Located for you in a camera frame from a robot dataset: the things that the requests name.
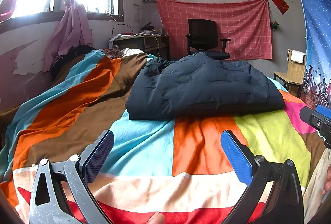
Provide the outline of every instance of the checkered cloth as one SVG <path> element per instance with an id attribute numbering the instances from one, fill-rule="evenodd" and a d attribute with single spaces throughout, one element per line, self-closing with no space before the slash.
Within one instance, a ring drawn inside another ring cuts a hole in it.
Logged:
<path id="1" fill-rule="evenodd" d="M 268 0 L 252 0 L 239 3 L 188 3 L 157 0 L 162 23 L 170 38 L 169 53 L 172 58 L 187 55 L 189 33 L 188 19 L 214 20 L 219 38 L 230 38 L 226 52 L 230 60 L 270 60 L 271 29 Z M 222 50 L 222 43 L 213 49 Z"/>

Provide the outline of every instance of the black office chair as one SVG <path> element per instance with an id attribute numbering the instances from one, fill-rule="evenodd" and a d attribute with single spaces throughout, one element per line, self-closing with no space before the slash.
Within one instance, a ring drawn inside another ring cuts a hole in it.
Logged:
<path id="1" fill-rule="evenodd" d="M 192 55 L 199 52 L 206 52 L 206 54 L 215 60 L 226 60 L 230 57 L 226 53 L 226 42 L 231 41 L 228 38 L 222 38 L 223 42 L 222 51 L 208 51 L 208 49 L 218 46 L 218 33 L 216 22 L 213 20 L 196 19 L 188 20 L 189 34 L 187 37 L 187 54 Z"/>

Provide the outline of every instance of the blue textured pad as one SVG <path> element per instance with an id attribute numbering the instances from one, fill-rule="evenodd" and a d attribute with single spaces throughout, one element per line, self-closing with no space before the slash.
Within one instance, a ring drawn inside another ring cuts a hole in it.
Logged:
<path id="1" fill-rule="evenodd" d="M 318 113 L 322 114 L 323 116 L 331 119 L 331 110 L 324 107 L 324 106 L 322 106 L 322 105 L 320 105 L 320 104 L 316 107 L 316 112 L 318 112 Z"/>
<path id="2" fill-rule="evenodd" d="M 253 180 L 252 166 L 227 131 L 221 135 L 221 146 L 239 181 L 248 187 Z"/>
<path id="3" fill-rule="evenodd" d="M 85 165 L 83 175 L 83 182 L 85 185 L 94 182 L 113 146 L 114 135 L 110 131 Z"/>

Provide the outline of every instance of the human hand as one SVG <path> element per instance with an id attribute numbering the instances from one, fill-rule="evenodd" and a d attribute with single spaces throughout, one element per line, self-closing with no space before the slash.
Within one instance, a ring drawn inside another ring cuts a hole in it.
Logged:
<path id="1" fill-rule="evenodd" d="M 324 189 L 322 190 L 322 195 L 324 196 L 327 191 L 331 189 L 331 165 L 326 172 L 326 180 L 324 183 Z"/>
<path id="2" fill-rule="evenodd" d="M 159 212 L 156 212 L 152 217 L 149 219 L 147 224 L 165 224 L 166 219 L 164 215 Z"/>

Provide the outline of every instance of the window sill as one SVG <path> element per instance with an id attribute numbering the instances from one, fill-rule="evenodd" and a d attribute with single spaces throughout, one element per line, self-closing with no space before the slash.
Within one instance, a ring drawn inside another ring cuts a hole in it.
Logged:
<path id="1" fill-rule="evenodd" d="M 32 24 L 41 24 L 46 22 L 61 21 L 64 11 L 42 12 L 23 17 L 10 18 L 0 23 L 0 34 L 13 29 L 18 29 Z M 123 22 L 124 18 L 113 15 L 118 22 Z M 113 20 L 111 16 L 105 13 L 87 12 L 88 20 Z"/>

